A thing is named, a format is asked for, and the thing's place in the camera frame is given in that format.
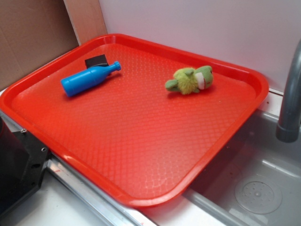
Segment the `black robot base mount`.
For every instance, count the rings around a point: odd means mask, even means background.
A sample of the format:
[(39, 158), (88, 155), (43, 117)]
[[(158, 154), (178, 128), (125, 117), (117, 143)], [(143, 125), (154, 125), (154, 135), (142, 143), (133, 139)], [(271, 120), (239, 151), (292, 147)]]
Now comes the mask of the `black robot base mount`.
[(0, 218), (40, 189), (49, 155), (32, 133), (12, 132), (0, 120)]

